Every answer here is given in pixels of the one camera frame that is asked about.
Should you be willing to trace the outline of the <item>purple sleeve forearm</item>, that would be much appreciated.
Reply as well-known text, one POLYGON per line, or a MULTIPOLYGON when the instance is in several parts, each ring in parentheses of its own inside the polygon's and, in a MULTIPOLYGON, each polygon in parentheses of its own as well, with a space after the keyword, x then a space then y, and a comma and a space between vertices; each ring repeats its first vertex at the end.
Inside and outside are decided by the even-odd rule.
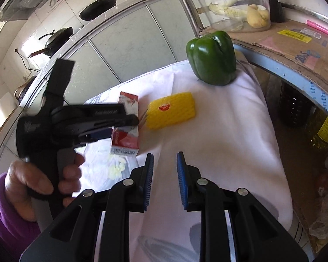
POLYGON ((0 175, 0 261, 19 261, 41 232, 36 222, 24 220, 7 200, 5 177, 0 175))

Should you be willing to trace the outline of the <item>person's left hand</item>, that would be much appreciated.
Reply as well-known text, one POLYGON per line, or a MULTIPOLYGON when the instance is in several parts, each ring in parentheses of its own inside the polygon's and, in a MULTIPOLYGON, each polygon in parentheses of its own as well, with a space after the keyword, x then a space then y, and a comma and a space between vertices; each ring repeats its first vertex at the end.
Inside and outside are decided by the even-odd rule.
MULTIPOLYGON (((74 163, 63 168, 63 178, 58 184, 58 190, 67 195, 63 199, 65 207, 73 201, 72 193, 80 191, 80 178, 82 176, 80 166, 84 162, 85 158, 81 154, 76 154, 74 163)), ((50 180, 34 164, 13 162, 5 177, 6 198, 21 218, 28 222, 35 222, 35 211, 28 194, 28 188, 42 195, 50 195, 53 192, 50 180)))

